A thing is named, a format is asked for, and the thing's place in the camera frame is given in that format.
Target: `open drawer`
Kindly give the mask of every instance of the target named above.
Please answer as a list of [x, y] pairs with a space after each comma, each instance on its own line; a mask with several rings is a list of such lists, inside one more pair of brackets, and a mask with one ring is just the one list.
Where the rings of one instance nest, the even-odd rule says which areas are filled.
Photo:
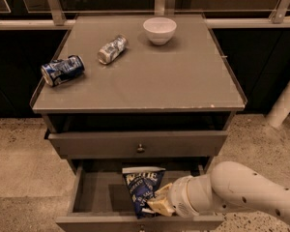
[[[190, 174], [185, 162], [170, 162], [161, 187]], [[213, 230], [222, 222], [222, 216], [206, 215], [193, 218], [153, 217], [137, 219], [129, 191], [119, 168], [120, 161], [87, 160], [76, 172], [72, 200], [66, 217], [58, 217], [57, 224], [67, 232], [139, 232]]]
[[63, 159], [216, 156], [225, 130], [52, 133], [48, 139]]

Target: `white bowl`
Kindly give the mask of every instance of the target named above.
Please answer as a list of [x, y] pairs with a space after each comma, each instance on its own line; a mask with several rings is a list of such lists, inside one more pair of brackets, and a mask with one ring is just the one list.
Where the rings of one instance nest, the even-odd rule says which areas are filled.
[[154, 17], [143, 24], [147, 38], [153, 44], [166, 44], [173, 37], [176, 30], [176, 22], [165, 17]]

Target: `drawer knob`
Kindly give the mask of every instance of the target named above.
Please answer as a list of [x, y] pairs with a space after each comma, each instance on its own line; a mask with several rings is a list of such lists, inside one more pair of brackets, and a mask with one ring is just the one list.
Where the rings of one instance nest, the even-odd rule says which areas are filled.
[[145, 232], [145, 226], [144, 225], [140, 225], [139, 232]]
[[145, 152], [145, 149], [144, 149], [142, 144], [138, 145], [138, 148], [136, 149], [136, 152], [137, 153], [144, 153]]

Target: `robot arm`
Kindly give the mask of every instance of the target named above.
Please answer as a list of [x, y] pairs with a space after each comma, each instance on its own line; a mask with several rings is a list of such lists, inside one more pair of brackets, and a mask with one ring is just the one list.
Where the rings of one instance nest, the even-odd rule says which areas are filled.
[[[282, 187], [233, 161], [218, 164], [212, 173], [178, 179], [158, 196], [164, 215], [189, 218], [204, 212], [261, 211], [290, 225], [290, 188]], [[149, 205], [157, 212], [155, 200]]]

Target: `crushed can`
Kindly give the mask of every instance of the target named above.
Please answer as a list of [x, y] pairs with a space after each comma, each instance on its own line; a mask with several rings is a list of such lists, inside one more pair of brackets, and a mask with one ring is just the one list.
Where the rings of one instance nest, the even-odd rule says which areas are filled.
[[42, 65], [41, 71], [45, 82], [54, 87], [81, 75], [85, 67], [79, 56], [72, 55], [68, 59], [53, 60]]
[[104, 65], [114, 61], [118, 55], [123, 52], [128, 45], [128, 40], [123, 35], [118, 35], [116, 38], [104, 45], [98, 52], [98, 59]]

